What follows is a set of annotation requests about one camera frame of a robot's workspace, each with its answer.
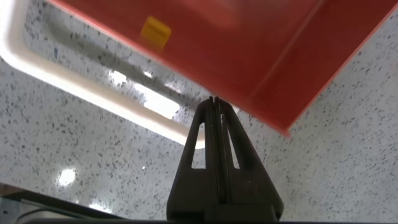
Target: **white speckled surface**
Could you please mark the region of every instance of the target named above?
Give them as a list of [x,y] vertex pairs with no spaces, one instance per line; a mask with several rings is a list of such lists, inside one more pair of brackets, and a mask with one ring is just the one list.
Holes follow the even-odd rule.
[[[209,95],[42,1],[32,1],[25,28],[25,41],[49,60],[138,100],[132,82],[176,101],[174,119],[183,124]],[[110,70],[131,80],[115,85]],[[0,182],[123,217],[165,218],[181,145],[4,61],[0,80]],[[181,93],[164,86],[170,83]],[[395,12],[293,125],[292,138],[238,116],[285,203],[284,220],[398,222],[397,111]],[[64,187],[57,182],[63,169],[76,172]]]

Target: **red plastic tray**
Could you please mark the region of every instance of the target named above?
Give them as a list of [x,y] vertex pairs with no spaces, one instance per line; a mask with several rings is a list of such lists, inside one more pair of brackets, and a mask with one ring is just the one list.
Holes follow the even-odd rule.
[[52,2],[288,134],[398,0]]

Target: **yellow label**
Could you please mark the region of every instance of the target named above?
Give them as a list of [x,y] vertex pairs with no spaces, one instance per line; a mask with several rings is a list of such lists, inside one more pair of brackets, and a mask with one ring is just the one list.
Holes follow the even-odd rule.
[[169,40],[171,33],[172,30],[170,27],[156,18],[149,16],[141,30],[141,37],[157,47],[164,48],[164,45]]

